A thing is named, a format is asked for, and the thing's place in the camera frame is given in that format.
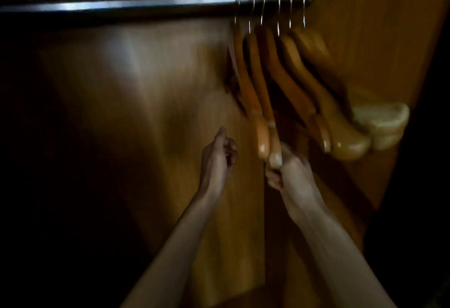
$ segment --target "wooden hanger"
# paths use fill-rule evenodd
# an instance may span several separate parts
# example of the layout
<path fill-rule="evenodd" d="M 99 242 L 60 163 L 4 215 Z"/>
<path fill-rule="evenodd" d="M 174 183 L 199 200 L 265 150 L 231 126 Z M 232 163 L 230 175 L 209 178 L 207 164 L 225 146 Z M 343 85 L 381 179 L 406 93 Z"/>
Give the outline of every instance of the wooden hanger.
<path fill-rule="evenodd" d="M 312 139 L 319 144 L 324 152 L 330 152 L 332 144 L 327 123 L 322 116 L 317 114 L 316 108 L 308 95 L 298 87 L 281 65 L 272 31 L 268 27 L 256 27 L 255 31 L 261 59 L 270 77 L 278 84 L 290 101 Z"/>
<path fill-rule="evenodd" d="M 239 81 L 242 101 L 247 113 L 247 119 L 255 129 L 258 144 L 258 157 L 266 160 L 270 152 L 269 129 L 266 120 L 262 115 L 261 104 L 256 95 L 253 84 L 248 76 L 245 66 L 244 53 L 242 48 L 242 35 L 239 26 L 231 24 L 231 38 L 229 41 L 229 55 L 233 63 L 234 74 Z"/>
<path fill-rule="evenodd" d="M 409 120 L 409 108 L 405 103 L 387 103 L 352 84 L 317 32 L 297 28 L 292 29 L 290 35 L 300 53 L 318 71 L 323 82 L 342 100 L 352 123 L 372 138 L 373 149 L 390 148 L 401 139 Z"/>
<path fill-rule="evenodd" d="M 267 91 L 266 80 L 262 72 L 261 61 L 258 50 L 258 41 L 255 33 L 247 36 L 247 49 L 250 56 L 251 78 L 255 85 L 256 94 L 262 106 L 262 114 L 266 119 L 270 134 L 270 154 L 269 164 L 272 169 L 279 169 L 283 165 L 281 154 L 281 144 L 278 137 L 278 131 L 275 126 L 275 117 L 270 103 L 269 92 Z"/>
<path fill-rule="evenodd" d="M 319 106 L 331 134 L 331 155 L 338 160 L 357 160 L 370 148 L 370 139 L 361 134 L 344 116 L 339 104 L 301 61 L 295 42 L 287 35 L 280 37 L 284 59 L 292 74 Z"/>

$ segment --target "metal hook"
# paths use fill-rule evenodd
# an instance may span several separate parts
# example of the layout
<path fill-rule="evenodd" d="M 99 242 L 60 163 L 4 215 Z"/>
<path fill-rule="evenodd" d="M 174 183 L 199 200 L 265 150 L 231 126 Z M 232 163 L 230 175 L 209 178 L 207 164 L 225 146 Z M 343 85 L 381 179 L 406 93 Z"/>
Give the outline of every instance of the metal hook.
<path fill-rule="evenodd" d="M 292 28 L 292 21 L 291 21 L 291 13 L 292 13 L 292 0 L 289 0 L 291 5 L 289 7 L 289 29 Z"/>
<path fill-rule="evenodd" d="M 303 28 L 305 28 L 307 25 L 307 22 L 305 20 L 305 2 L 306 2 L 306 0 L 303 0 Z"/>
<path fill-rule="evenodd" d="M 250 20 L 251 17 L 253 15 L 253 11 L 255 10 L 255 0 L 253 0 L 253 7 L 251 8 L 251 13 L 250 13 L 250 17 L 248 18 L 248 33 L 251 33 L 251 24 L 250 24 Z"/>
<path fill-rule="evenodd" d="M 262 16 L 264 15 L 264 7 L 266 6 L 266 0 L 262 0 L 262 9 L 261 9 L 261 26 L 262 26 Z"/>
<path fill-rule="evenodd" d="M 280 13 L 281 13 L 281 0 L 278 0 L 278 17 L 277 17 L 277 33 L 280 36 Z"/>
<path fill-rule="evenodd" d="M 238 0 L 238 8 L 236 9 L 236 14 L 234 15 L 234 24 L 236 25 L 237 20 L 238 20 L 238 12 L 239 12 L 239 7 L 241 6 L 241 0 Z"/>

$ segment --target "person's right hand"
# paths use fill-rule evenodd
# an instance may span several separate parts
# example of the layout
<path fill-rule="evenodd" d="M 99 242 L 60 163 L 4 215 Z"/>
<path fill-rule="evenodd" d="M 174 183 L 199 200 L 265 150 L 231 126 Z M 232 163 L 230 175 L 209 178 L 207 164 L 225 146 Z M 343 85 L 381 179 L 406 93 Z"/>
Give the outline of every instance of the person's right hand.
<path fill-rule="evenodd" d="M 265 173 L 269 186 L 280 191 L 289 216 L 297 222 L 303 212 L 322 206 L 323 200 L 307 158 L 295 155 L 285 143 L 281 144 L 281 150 L 281 176 L 268 164 Z"/>

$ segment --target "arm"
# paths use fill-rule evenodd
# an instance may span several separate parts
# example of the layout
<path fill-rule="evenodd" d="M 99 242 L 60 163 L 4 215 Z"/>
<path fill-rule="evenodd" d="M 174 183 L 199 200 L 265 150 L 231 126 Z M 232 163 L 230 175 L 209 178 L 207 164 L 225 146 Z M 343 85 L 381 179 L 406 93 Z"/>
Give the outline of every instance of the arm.
<path fill-rule="evenodd" d="M 266 168 L 269 185 L 281 192 L 336 305 L 394 308 L 364 256 L 324 203 L 306 158 L 295 156 L 285 144 L 282 148 L 281 177 Z"/>
<path fill-rule="evenodd" d="M 202 152 L 199 190 L 169 238 L 122 303 L 122 308 L 176 307 L 181 300 L 203 228 L 237 159 L 236 146 L 219 129 Z"/>

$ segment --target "forearm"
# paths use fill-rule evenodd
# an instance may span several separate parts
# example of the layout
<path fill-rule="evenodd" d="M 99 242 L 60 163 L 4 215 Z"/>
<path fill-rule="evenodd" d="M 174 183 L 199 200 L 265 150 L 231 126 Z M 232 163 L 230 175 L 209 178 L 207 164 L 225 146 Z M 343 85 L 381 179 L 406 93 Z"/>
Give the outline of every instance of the forearm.
<path fill-rule="evenodd" d="M 395 307 L 362 253 L 319 198 L 301 209 L 297 225 L 338 307 Z"/>
<path fill-rule="evenodd" d="M 199 247 L 214 196 L 197 193 L 122 308 L 177 307 Z"/>

